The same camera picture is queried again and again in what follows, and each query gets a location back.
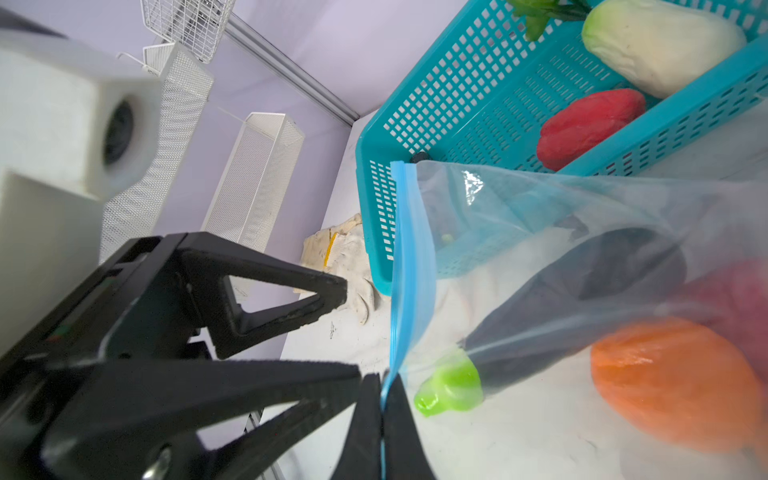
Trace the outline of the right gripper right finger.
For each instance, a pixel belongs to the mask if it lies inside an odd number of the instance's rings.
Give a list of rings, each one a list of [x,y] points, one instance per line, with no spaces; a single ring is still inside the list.
[[[382,407],[382,478],[435,480],[401,376],[392,380]]]

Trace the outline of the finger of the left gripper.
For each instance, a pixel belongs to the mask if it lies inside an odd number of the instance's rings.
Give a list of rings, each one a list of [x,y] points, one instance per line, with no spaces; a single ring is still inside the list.
[[[347,281],[291,264],[209,232],[132,238],[101,265],[155,261],[171,269],[193,329],[219,359],[310,325],[342,306]]]
[[[118,359],[7,384],[5,479],[253,479],[351,405],[356,366]]]

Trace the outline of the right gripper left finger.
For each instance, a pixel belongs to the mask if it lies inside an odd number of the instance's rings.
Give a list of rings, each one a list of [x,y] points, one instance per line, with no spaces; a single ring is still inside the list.
[[[353,416],[332,480],[381,478],[382,413],[381,380],[366,375],[358,390]]]

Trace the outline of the clear zip bag blue zipper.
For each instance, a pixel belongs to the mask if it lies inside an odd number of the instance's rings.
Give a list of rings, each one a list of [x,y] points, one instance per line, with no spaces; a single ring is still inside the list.
[[[765,183],[391,174],[390,368],[436,477],[766,477]]]

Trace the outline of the dark purple eggplant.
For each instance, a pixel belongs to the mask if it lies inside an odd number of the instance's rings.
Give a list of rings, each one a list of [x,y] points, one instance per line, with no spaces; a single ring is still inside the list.
[[[592,237],[543,268],[438,362],[425,417],[470,411],[650,314],[687,276],[679,243],[640,227]]]

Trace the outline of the orange tangerine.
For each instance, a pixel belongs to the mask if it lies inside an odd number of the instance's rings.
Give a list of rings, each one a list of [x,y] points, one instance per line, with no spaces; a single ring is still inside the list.
[[[704,453],[752,443],[762,388],[745,355],[711,329],[678,317],[645,319],[595,342],[593,384],[638,430]]]

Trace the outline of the teal plastic basket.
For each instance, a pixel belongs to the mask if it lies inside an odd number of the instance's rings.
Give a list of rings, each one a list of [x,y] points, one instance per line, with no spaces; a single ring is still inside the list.
[[[767,91],[767,5],[698,1],[738,25],[747,45],[566,168],[632,176],[758,105]],[[535,43],[505,1],[471,1],[363,130],[356,147],[364,238],[375,287],[389,294],[395,239],[390,166],[437,161],[539,172],[543,123],[587,95],[626,81],[589,53],[577,22],[553,20]]]

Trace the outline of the pink red dragon fruit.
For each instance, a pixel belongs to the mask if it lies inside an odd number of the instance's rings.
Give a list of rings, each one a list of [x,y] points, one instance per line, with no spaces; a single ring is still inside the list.
[[[752,258],[713,270],[672,297],[679,315],[727,339],[767,382],[767,260]]]

